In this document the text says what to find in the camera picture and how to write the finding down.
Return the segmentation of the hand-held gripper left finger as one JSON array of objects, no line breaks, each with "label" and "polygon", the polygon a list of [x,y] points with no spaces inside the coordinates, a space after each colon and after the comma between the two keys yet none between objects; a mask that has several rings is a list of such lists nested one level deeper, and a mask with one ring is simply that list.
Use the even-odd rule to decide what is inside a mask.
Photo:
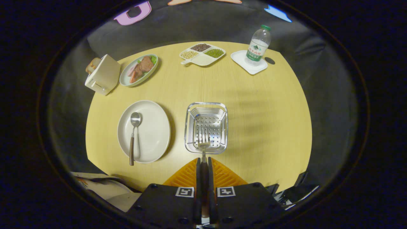
[{"label": "hand-held gripper left finger", "polygon": [[150,184],[127,212],[142,228],[195,228],[201,223],[201,159],[195,158],[164,184]]}]

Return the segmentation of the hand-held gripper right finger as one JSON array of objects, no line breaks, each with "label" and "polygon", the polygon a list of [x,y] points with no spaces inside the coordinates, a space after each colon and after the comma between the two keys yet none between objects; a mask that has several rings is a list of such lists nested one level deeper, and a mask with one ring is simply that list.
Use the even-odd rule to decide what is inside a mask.
[{"label": "hand-held gripper right finger", "polygon": [[215,185],[215,159],[208,158],[208,209],[215,228],[274,228],[285,209],[259,182]]}]

